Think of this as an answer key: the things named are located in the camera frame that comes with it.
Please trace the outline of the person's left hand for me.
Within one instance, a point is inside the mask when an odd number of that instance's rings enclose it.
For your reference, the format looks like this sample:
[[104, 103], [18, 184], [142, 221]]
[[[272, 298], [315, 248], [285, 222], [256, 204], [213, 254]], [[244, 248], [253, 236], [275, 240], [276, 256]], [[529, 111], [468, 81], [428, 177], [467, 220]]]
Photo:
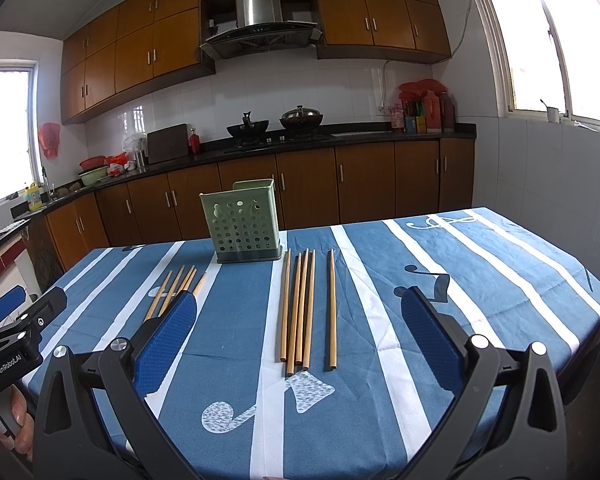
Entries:
[[24, 456], [28, 462], [33, 460], [34, 420], [27, 412], [27, 402], [16, 386], [12, 386], [10, 394], [10, 410], [19, 429], [15, 437], [6, 437], [0, 433], [0, 441], [4, 448]]

